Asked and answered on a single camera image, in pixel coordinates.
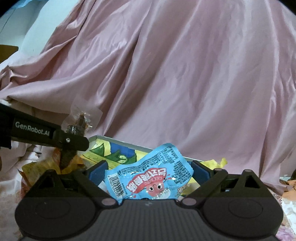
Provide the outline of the dark seaweed snack packet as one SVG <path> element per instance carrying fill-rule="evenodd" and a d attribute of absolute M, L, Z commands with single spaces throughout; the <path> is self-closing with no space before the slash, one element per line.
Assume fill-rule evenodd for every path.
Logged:
<path fill-rule="evenodd" d="M 62 123 L 62 147 L 59 167 L 66 169 L 78 152 L 89 148 L 85 135 L 99 124 L 102 111 L 81 96 L 74 98 L 70 114 Z"/>

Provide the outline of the light blue jelly packet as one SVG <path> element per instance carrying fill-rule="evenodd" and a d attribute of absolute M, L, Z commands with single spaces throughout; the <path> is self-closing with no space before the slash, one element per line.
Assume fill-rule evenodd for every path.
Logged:
<path fill-rule="evenodd" d="M 133 164 L 105 171 L 104 183 L 118 203 L 125 199 L 177 199 L 193 173 L 179 150 L 167 143 Z"/>

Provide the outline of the gold foil snack packet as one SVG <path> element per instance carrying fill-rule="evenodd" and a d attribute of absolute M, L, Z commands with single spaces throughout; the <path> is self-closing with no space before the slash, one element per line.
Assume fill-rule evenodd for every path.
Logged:
<path fill-rule="evenodd" d="M 83 159 L 76 155 L 70 164 L 65 169 L 60 169 L 60 150 L 54 149 L 53 154 L 42 161 L 30 162 L 22 166 L 20 173 L 21 180 L 21 190 L 23 193 L 27 193 L 30 188 L 37 182 L 37 180 L 47 171 L 55 170 L 57 174 L 69 174 L 72 171 L 80 170 L 85 168 Z"/>

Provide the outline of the grey shallow cardboard box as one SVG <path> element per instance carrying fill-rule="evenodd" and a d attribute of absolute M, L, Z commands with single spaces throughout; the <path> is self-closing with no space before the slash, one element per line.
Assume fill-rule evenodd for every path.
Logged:
<path fill-rule="evenodd" d="M 118 146 L 133 149 L 135 151 L 140 151 L 142 153 L 149 153 L 152 151 L 151 148 L 146 148 L 139 145 L 134 145 L 134 144 L 116 140 L 110 137 L 99 136 L 99 135 L 93 136 L 89 139 L 88 150 L 90 151 L 98 148 L 100 149 L 98 151 L 99 154 L 102 154 L 103 156 L 107 156 L 111 154 L 111 144 L 116 144 Z"/>

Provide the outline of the yellow blue dinosaur snack bag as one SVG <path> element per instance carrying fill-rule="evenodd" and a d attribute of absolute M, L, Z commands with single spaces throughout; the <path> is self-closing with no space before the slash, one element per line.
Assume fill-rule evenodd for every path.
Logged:
<path fill-rule="evenodd" d="M 83 158 L 88 160 L 91 163 L 99 163 L 100 161 L 107 161 L 108 163 L 108 169 L 112 170 L 115 167 L 119 165 L 128 165 L 133 164 L 137 161 L 139 161 L 141 158 L 143 158 L 148 153 L 142 153 L 140 151 L 135 151 L 133 149 L 125 148 L 122 146 L 118 146 L 116 144 L 111 144 L 111 154 L 107 156 L 103 156 L 102 154 L 99 154 L 98 151 L 100 149 L 90 150 L 83 154 Z M 187 183 L 185 189 L 183 190 L 182 194 L 178 197 L 178 199 L 182 199 L 182 197 L 192 193 L 197 188 L 199 188 L 200 184 L 197 183 L 194 178 L 192 177 L 190 181 Z M 108 193 L 108 190 L 106 188 L 106 185 L 104 181 L 102 181 L 99 184 L 99 187 L 102 188 L 104 191 Z"/>

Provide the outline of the floral bed sheet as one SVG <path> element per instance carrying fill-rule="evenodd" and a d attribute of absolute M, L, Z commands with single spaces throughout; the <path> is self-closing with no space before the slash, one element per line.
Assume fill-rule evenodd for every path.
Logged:
<path fill-rule="evenodd" d="M 14 218 L 16 205 L 21 200 L 21 175 L 18 170 L 32 160 L 18 161 L 1 176 L 1 240 L 19 240 L 22 235 Z M 280 205 L 285 204 L 283 198 L 269 189 Z M 284 213 L 284 219 L 276 235 L 279 240 L 295 240 L 295 230 Z"/>

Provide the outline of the pale pink duvet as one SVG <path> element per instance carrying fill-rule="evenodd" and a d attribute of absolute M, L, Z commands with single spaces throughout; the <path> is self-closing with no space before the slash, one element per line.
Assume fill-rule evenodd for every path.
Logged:
<path fill-rule="evenodd" d="M 12 86 L 10 84 L 8 74 L 10 73 L 9 68 L 13 63 L 20 63 L 23 60 L 27 60 L 29 58 L 28 55 L 23 54 L 20 51 L 15 52 L 10 56 L 7 60 L 1 63 L 1 90 L 5 89 L 8 86 Z M 5 94 L 1 94 L 1 103 L 12 107 L 16 110 L 20 110 L 24 113 L 30 114 L 32 116 L 39 117 L 45 121 L 49 121 L 55 124 L 61 124 L 63 120 L 67 117 L 65 113 L 54 113 L 51 111 L 38 110 L 30 105 L 14 100 L 10 97 L 7 97 Z M 1 162 L 17 162 L 20 157 L 22 157 L 29 144 L 12 142 L 12 149 L 1 148 Z"/>

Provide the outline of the orange cloth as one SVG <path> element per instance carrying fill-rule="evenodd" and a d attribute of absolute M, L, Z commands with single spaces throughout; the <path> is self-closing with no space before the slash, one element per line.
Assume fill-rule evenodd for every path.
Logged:
<path fill-rule="evenodd" d="M 280 179 L 280 184 L 282 184 L 285 187 L 285 189 L 284 189 L 285 192 L 295 190 L 295 180 L 285 181 L 285 180 Z"/>

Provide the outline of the pink satin curtain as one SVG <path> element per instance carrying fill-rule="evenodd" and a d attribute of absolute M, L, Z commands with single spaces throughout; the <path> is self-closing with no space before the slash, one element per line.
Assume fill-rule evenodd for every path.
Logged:
<path fill-rule="evenodd" d="M 295 169 L 295 15 L 279 1 L 79 1 L 43 51 L 1 64 L 1 99 L 90 135 L 225 158 L 277 193 Z"/>

